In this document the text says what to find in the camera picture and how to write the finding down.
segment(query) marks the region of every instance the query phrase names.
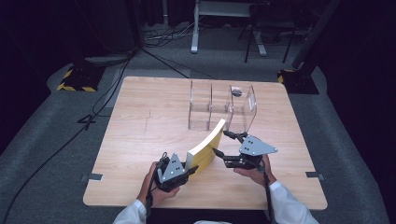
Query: wooden table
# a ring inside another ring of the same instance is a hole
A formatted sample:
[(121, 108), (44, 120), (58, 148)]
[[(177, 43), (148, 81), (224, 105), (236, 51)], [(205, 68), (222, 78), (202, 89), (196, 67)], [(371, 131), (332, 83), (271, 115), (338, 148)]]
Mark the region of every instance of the wooden table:
[[(277, 147), (270, 154), (274, 175), (310, 209), (325, 209), (327, 201), (315, 172), (289, 97), (282, 84), (231, 80), (126, 77), (98, 153), (84, 195), (87, 205), (126, 206), (137, 196), (153, 161), (166, 151), (181, 161), (187, 151), (209, 134), (188, 129), (191, 81), (227, 85), (253, 85), (257, 115), (249, 134)], [(239, 155), (240, 143), (222, 136), (219, 150)], [(265, 190), (247, 177), (227, 169), (220, 158), (182, 186), (167, 208), (267, 208)]]

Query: black base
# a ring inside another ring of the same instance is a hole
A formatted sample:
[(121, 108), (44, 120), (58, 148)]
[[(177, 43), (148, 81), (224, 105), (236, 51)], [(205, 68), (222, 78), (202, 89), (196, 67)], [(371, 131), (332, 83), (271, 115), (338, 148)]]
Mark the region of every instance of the black base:
[(277, 80), (282, 83), (289, 94), (319, 94), (311, 76), (302, 76), (298, 70), (280, 70)]
[(94, 66), (81, 69), (72, 66), (64, 75), (64, 79), (58, 86), (58, 91), (98, 91), (98, 85), (105, 69), (105, 67)]

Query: book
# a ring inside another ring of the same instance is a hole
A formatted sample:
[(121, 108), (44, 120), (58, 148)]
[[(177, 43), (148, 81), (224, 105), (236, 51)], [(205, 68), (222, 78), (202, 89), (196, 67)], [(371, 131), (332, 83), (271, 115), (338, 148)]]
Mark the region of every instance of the book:
[(195, 173), (199, 174), (210, 164), (210, 162), (212, 162), (215, 157), (215, 153), (212, 148), (219, 147), (225, 123), (225, 119), (221, 119), (218, 125), (216, 125), (204, 141), (187, 152), (186, 170), (198, 165), (198, 169)]

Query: hand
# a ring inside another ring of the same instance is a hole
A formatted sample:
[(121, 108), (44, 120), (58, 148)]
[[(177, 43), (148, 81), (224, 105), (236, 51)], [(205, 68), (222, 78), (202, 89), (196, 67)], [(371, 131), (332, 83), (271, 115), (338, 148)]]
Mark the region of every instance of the hand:
[[(146, 196), (148, 195), (148, 190), (149, 190), (149, 182), (151, 181), (151, 177), (155, 172), (156, 169), (156, 164), (157, 162), (153, 162), (151, 164), (151, 167), (149, 168), (148, 174), (146, 174), (145, 179), (143, 180), (142, 188), (140, 189), (139, 194), (137, 195), (136, 199), (139, 200), (143, 205), (146, 206)], [(176, 196), (178, 191), (180, 190), (180, 187), (177, 187), (175, 189), (172, 189), (169, 193), (166, 193), (160, 189), (156, 189), (157, 185), (155, 184), (155, 181), (152, 183), (151, 189), (154, 189), (151, 192), (152, 195), (152, 206), (156, 206), (166, 199), (173, 198)]]
[[(276, 181), (276, 178), (271, 172), (271, 164), (268, 155), (265, 154), (262, 156), (262, 162), (265, 163), (265, 173), (267, 173), (268, 178), (270, 179), (269, 185), (271, 185)], [(265, 185), (264, 176), (257, 169), (245, 170), (242, 168), (234, 168), (233, 171), (236, 172), (237, 174), (250, 177), (250, 179), (252, 179), (254, 182), (260, 184), (263, 187)]]

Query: person's left hand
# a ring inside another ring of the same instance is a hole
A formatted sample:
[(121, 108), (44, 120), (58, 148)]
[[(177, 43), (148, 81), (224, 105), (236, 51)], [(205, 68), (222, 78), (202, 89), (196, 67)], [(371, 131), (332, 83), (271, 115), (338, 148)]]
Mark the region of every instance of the person's left hand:
[[(140, 189), (140, 192), (136, 197), (136, 199), (139, 200), (145, 206), (146, 206), (146, 196), (148, 195), (148, 190), (149, 190), (149, 182), (151, 181), (151, 177), (154, 174), (156, 164), (157, 164), (156, 161), (151, 164), (151, 167), (149, 168), (149, 172), (148, 174), (146, 174), (146, 177), (143, 180), (142, 188)], [(151, 187), (151, 189), (154, 189), (151, 192), (153, 198), (152, 206), (156, 206), (162, 203), (163, 201), (165, 201), (166, 199), (175, 197), (178, 191), (180, 190), (180, 187), (177, 187), (175, 189), (172, 189), (169, 193), (167, 193), (165, 191), (156, 188), (157, 185), (155, 184), (154, 181)]]

